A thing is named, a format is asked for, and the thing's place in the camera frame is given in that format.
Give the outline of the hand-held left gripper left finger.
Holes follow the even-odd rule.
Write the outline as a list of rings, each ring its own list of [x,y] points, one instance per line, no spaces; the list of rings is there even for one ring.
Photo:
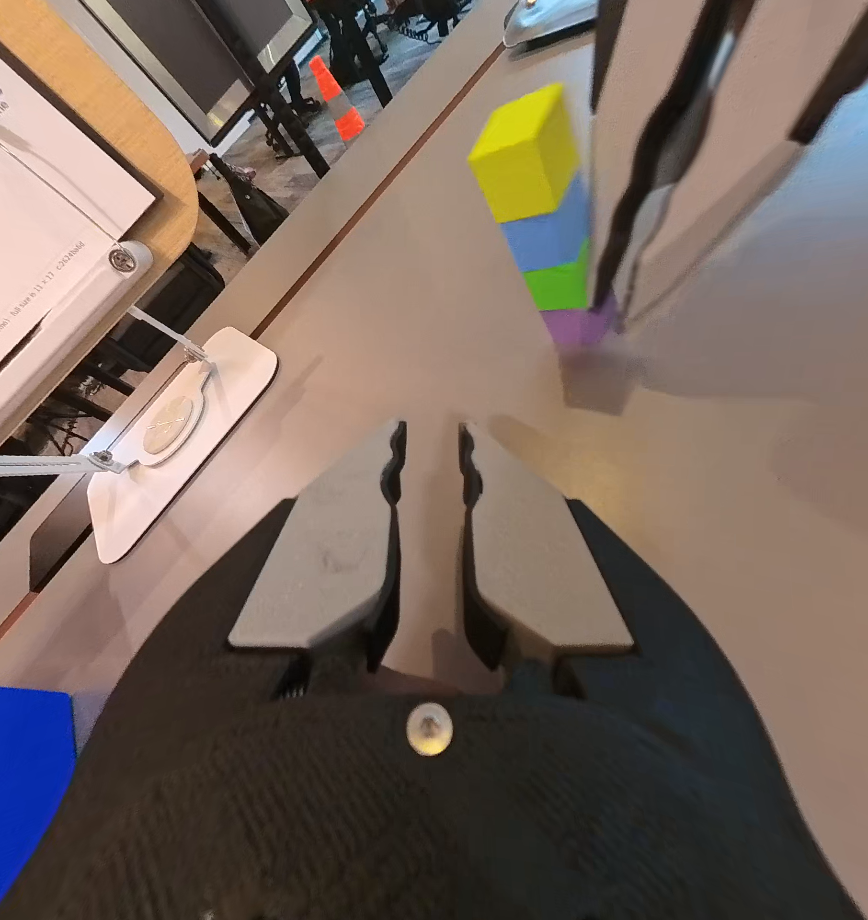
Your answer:
[[[376,672],[398,623],[405,420],[371,431],[298,494],[238,615],[236,650],[361,650]]]

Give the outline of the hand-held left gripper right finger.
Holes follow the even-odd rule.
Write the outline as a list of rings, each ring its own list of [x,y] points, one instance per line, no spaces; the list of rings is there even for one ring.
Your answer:
[[[566,497],[479,426],[459,430],[463,628],[487,669],[615,656],[635,640]]]

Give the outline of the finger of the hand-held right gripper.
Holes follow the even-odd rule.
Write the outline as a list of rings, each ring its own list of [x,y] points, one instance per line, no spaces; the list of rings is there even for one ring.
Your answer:
[[[628,300],[632,265],[700,128],[725,2],[600,2],[591,90],[591,310]]]
[[[639,208],[615,282],[622,326],[702,266],[867,79],[868,2],[752,3]]]

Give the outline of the yellow foam cube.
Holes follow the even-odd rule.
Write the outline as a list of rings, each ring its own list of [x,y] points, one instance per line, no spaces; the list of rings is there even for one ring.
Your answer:
[[[554,212],[580,164],[564,84],[495,109],[467,161],[497,224]]]

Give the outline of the blue foam cube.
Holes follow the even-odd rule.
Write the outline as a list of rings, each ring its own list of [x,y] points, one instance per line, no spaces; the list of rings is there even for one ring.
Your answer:
[[[521,273],[575,261],[591,230],[589,185],[583,173],[575,174],[554,211],[498,227]]]

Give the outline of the green foam cube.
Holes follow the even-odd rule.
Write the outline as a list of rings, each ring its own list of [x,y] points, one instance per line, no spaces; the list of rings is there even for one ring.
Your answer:
[[[586,236],[576,259],[522,273],[532,299],[542,312],[583,310],[589,306],[590,237]]]

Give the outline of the purple foam cube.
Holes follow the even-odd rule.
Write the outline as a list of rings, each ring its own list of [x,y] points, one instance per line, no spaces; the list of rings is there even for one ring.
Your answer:
[[[540,316],[551,337],[560,346],[592,346],[615,327],[619,305],[609,293],[601,305],[579,309],[541,310]]]

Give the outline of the silver closed laptop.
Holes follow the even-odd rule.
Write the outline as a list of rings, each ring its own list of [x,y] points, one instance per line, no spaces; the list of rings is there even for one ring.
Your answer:
[[[599,1],[517,1],[504,20],[506,49],[561,40],[592,29]]]

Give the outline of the wooden board document stand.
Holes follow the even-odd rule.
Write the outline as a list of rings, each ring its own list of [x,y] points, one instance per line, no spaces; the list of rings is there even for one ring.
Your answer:
[[[47,2],[0,2],[0,54],[161,194],[0,366],[1,445],[126,316],[183,351],[182,366],[112,447],[0,454],[0,479],[88,478],[97,554],[109,564],[129,553],[254,407],[279,359],[236,328],[198,345],[141,310],[141,296],[190,243],[198,213],[186,157],[141,98]]]

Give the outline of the orange striped traffic cone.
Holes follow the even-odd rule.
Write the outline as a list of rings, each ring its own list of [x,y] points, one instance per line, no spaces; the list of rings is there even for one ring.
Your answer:
[[[366,127],[363,117],[321,56],[313,56],[309,61],[309,67],[342,143],[347,147],[353,145]]]

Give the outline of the black framed table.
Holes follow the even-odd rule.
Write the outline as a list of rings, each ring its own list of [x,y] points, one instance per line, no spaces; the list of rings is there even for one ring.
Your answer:
[[[308,21],[288,29],[291,39],[284,40],[284,47],[276,53],[266,75],[252,78],[255,86],[253,97],[258,99],[260,109],[267,111],[263,121],[271,125],[270,130],[275,133],[285,131],[299,155],[322,178],[329,171],[329,166],[307,132],[304,121],[309,113],[319,111],[321,105],[313,106],[310,99],[302,95],[300,69],[295,60],[308,35],[316,29],[316,24],[325,25],[332,55],[329,70],[340,86],[368,82],[382,107],[393,100],[394,94],[382,75],[386,50],[382,48],[381,56],[372,52],[357,18],[358,11],[363,10],[364,25],[375,29],[374,2],[295,2],[294,5],[297,6],[296,18],[306,17]]]

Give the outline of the black bag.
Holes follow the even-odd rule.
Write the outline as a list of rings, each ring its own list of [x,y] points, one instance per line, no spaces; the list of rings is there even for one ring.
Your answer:
[[[233,168],[223,172],[233,201],[258,246],[267,243],[290,216],[289,211]]]

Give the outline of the blue plastic bin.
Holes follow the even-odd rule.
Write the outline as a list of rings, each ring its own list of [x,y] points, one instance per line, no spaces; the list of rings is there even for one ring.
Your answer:
[[[75,762],[71,696],[0,686],[0,902],[58,810]]]

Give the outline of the grey framed rolling board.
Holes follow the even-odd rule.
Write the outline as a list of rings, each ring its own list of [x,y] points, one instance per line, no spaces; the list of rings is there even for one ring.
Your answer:
[[[305,2],[57,1],[50,6],[164,123],[186,153],[225,153],[253,121],[250,75],[205,13],[215,10],[268,78],[301,63]]]

